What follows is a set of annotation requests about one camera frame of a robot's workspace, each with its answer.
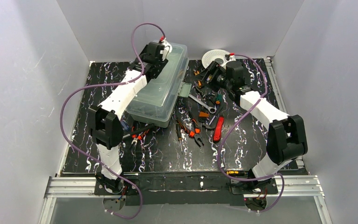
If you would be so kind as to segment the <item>steel claw hammer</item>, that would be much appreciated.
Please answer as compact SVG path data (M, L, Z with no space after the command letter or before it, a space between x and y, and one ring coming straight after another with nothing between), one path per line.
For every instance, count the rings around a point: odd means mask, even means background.
M140 133L145 133L151 129L154 129L156 126L154 124L146 125L142 128L139 128L137 130L132 130L129 133L125 134L122 138L122 140L134 138L135 136L138 136Z

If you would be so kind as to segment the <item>green plastic tool box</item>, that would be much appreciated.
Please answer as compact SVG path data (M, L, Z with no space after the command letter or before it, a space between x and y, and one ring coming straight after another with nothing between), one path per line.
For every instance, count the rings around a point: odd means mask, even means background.
M166 128L178 98L189 62L186 45L172 43L168 63L156 79L148 82L127 106L134 121Z

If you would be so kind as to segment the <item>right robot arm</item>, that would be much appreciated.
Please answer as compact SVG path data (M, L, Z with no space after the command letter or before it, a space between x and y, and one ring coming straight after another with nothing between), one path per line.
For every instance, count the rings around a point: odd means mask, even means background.
M204 70L202 83L213 91L225 89L229 98L267 128L266 155L248 171L247 179L232 177L231 186L249 190L262 188L282 167L308 152L304 120L277 109L252 87L245 65L230 61L225 66L216 61Z

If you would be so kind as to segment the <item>red utility knife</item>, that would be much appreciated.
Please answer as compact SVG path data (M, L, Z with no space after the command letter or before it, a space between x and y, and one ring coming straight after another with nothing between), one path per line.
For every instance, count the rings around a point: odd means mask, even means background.
M221 140L221 132L224 124L224 117L219 116L218 122L213 132L213 142L217 143Z

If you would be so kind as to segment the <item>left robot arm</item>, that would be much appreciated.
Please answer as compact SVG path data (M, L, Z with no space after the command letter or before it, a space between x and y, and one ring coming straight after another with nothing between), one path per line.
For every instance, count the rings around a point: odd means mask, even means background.
M123 186L118 179L122 173L118 145L124 136L120 122L123 112L137 93L162 72L171 51L172 46L166 40L147 44L125 72L123 85L118 86L99 105L92 105L88 109L89 133L97 146L101 162L105 164L101 172L96 174L96 179L112 191L118 191Z

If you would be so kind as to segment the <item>orange black long-nose pliers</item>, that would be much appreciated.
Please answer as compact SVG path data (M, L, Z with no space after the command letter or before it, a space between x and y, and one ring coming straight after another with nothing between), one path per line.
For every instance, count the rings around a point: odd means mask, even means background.
M202 147L202 146L204 146L204 143L202 141L202 137L200 134L201 128L199 128L199 125L195 119L195 116L193 115L193 113L191 111L188 112L188 116L191 119L191 123L192 123L191 128L188 128L185 125L184 121L181 119L181 117L179 115L177 115L176 120L180 126L180 129L184 130L190 138L193 138L199 147Z

